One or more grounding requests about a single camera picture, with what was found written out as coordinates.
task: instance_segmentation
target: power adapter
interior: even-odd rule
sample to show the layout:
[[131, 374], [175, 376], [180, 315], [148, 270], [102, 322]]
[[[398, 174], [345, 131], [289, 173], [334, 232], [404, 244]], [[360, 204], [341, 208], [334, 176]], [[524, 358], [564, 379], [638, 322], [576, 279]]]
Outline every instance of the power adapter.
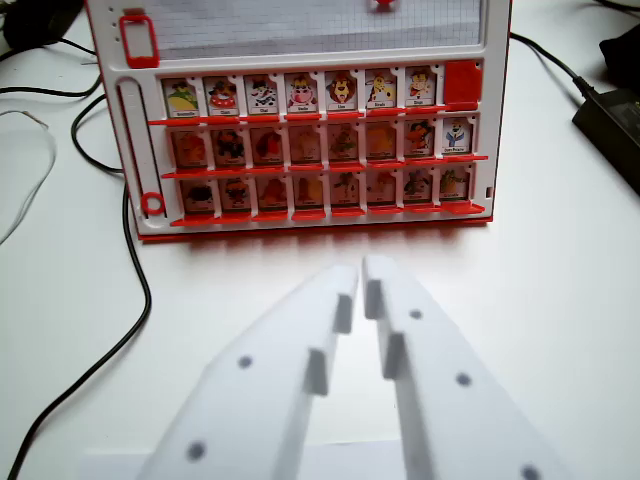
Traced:
[[628, 89], [581, 90], [585, 102], [573, 123], [640, 195], [640, 96]]

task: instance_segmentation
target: cow character card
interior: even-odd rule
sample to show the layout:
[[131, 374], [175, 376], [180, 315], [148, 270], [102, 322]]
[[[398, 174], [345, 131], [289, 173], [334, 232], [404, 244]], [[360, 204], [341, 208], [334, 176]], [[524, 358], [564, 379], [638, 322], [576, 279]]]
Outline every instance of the cow character card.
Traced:
[[327, 126], [329, 160], [358, 160], [358, 132], [350, 123]]
[[225, 213], [251, 211], [249, 185], [240, 177], [218, 180], [220, 203]]
[[381, 160], [395, 156], [396, 129], [391, 123], [367, 123], [367, 159]]
[[472, 128], [464, 117], [442, 121], [442, 153], [470, 153]]
[[311, 125], [289, 127], [291, 163], [320, 163], [320, 134]]
[[244, 88], [250, 115], [278, 113], [278, 89], [268, 75], [244, 77]]
[[282, 138], [272, 127], [252, 129], [251, 145], [255, 166], [282, 165]]
[[185, 213], [213, 213], [212, 180], [181, 180], [182, 204]]
[[358, 108], [356, 81], [346, 70], [327, 72], [327, 110], [330, 112]]
[[404, 122], [404, 156], [431, 157], [435, 128], [428, 120], [407, 120]]
[[469, 198], [469, 172], [465, 167], [442, 170], [440, 176], [440, 201], [467, 200]]
[[184, 78], [165, 78], [162, 81], [167, 116], [173, 118], [197, 117], [196, 89]]
[[360, 206], [360, 182], [355, 173], [345, 172], [331, 175], [331, 206]]
[[297, 210], [324, 208], [320, 175], [293, 177], [294, 203]]
[[417, 107], [436, 103], [437, 75], [430, 67], [408, 67], [405, 71], [405, 105]]
[[242, 167], [246, 164], [243, 139], [235, 130], [211, 132], [216, 167]]
[[367, 205], [396, 204], [396, 177], [391, 172], [367, 172]]
[[308, 73], [285, 75], [284, 82], [287, 91], [287, 112], [318, 111], [318, 85]]
[[204, 140], [197, 132], [171, 132], [171, 141], [178, 168], [203, 168], [207, 166]]
[[238, 95], [235, 83], [227, 77], [204, 79], [209, 115], [238, 115]]
[[365, 73], [367, 108], [385, 108], [396, 106], [396, 76], [391, 70], [367, 70]]
[[404, 170], [402, 201], [405, 205], [431, 203], [433, 179], [426, 168]]
[[256, 186], [260, 211], [274, 212], [287, 209], [287, 188], [281, 178], [259, 175], [256, 177]]

